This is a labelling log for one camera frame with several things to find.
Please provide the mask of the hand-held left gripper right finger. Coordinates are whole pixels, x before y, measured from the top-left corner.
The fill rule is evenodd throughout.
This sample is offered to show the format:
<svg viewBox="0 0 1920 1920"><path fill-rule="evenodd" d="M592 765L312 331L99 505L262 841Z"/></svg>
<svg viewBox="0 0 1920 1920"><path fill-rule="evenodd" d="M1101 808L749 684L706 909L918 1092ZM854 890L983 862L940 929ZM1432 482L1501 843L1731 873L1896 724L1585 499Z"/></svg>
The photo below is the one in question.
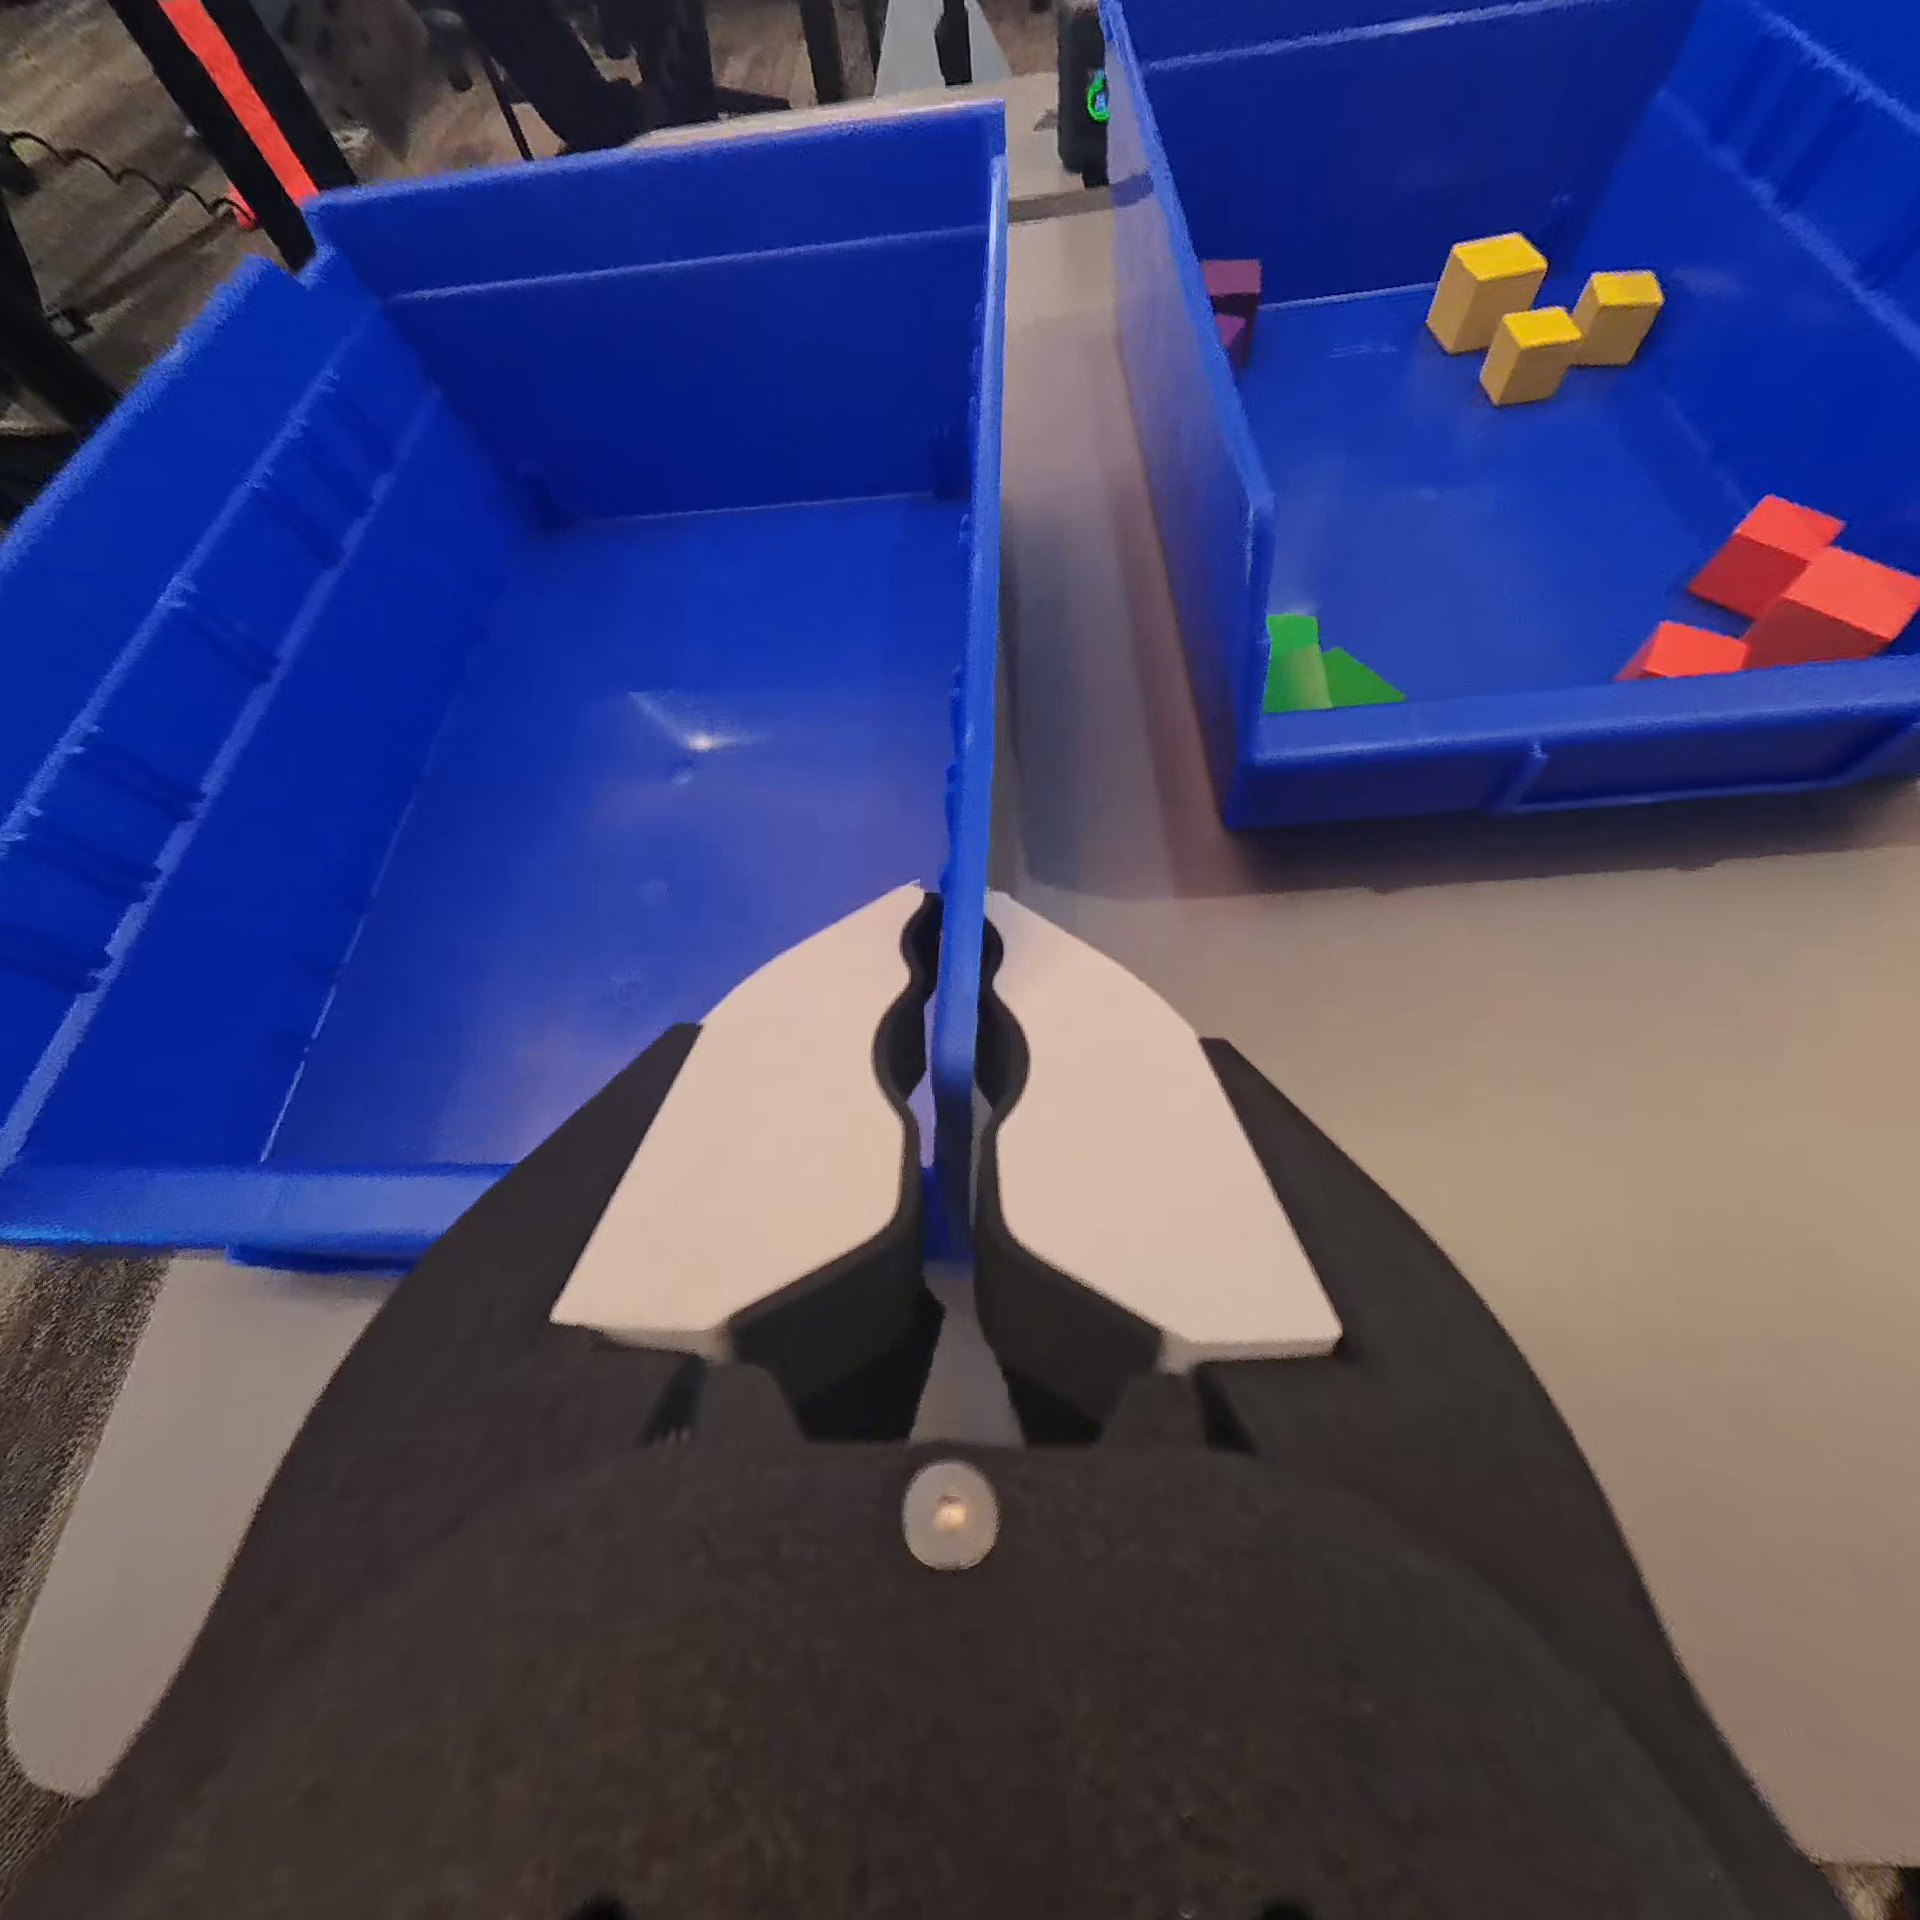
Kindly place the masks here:
<svg viewBox="0 0 1920 1920"><path fill-rule="evenodd" d="M1200 1036L1135 972L989 894L981 1322L1007 1369L1329 1356L1340 1320Z"/></svg>

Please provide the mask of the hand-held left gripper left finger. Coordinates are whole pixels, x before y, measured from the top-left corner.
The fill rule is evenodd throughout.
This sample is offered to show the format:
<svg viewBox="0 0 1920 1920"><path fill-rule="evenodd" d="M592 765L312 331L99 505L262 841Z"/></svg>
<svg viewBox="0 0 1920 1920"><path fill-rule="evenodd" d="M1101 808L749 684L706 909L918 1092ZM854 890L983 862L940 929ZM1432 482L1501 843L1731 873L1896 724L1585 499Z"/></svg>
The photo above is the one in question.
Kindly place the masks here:
<svg viewBox="0 0 1920 1920"><path fill-rule="evenodd" d="M699 1023L549 1320L710 1363L869 1365L921 1296L914 1086L940 899L890 890Z"/></svg>

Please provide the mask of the blue plastic bin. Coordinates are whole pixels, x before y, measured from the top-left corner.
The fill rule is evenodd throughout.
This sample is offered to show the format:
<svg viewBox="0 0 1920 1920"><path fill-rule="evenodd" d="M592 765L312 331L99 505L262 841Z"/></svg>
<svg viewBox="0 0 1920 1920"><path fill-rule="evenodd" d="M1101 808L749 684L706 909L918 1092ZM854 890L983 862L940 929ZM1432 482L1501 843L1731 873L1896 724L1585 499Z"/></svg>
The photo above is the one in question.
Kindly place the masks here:
<svg viewBox="0 0 1920 1920"><path fill-rule="evenodd" d="M1116 327L1228 828L1916 776L1881 654L1619 684L1768 494L1916 576L1916 4L1107 4ZM1634 361L1492 406L1426 310L1647 269ZM1200 262L1254 256L1236 376ZM1264 714L1265 617L1406 701Z"/></svg>
<svg viewBox="0 0 1920 1920"><path fill-rule="evenodd" d="M4 537L4 1243L398 1268L650 1043L985 884L1009 144L323 195Z"/></svg>

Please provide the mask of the red cubes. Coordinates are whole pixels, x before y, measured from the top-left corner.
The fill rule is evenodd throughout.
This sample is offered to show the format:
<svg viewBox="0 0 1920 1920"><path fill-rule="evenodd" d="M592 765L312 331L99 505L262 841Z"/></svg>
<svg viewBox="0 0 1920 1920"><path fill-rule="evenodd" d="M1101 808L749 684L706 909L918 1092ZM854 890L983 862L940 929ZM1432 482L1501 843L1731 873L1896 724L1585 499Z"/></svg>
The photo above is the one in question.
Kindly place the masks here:
<svg viewBox="0 0 1920 1920"><path fill-rule="evenodd" d="M1877 656L1916 611L1916 576L1851 552L1821 550L1746 626L1740 668Z"/></svg>

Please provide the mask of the yellow wooden cube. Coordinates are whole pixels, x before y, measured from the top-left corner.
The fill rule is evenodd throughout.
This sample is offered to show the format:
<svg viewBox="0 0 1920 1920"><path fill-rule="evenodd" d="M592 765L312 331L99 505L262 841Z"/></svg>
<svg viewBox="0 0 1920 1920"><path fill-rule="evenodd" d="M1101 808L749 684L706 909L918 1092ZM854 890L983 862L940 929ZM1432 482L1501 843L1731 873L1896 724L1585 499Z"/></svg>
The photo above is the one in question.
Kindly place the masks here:
<svg viewBox="0 0 1920 1920"><path fill-rule="evenodd" d="M1484 353L1497 324L1527 309L1546 275L1546 254L1522 232L1456 241L1426 310L1428 335L1449 355Z"/></svg>
<svg viewBox="0 0 1920 1920"><path fill-rule="evenodd" d="M1479 383L1492 406L1535 404L1559 393L1581 348L1565 307L1527 307L1494 325Z"/></svg>
<svg viewBox="0 0 1920 1920"><path fill-rule="evenodd" d="M1593 368L1630 365L1664 305L1664 286L1652 271L1589 275L1572 307L1578 342L1570 365Z"/></svg>

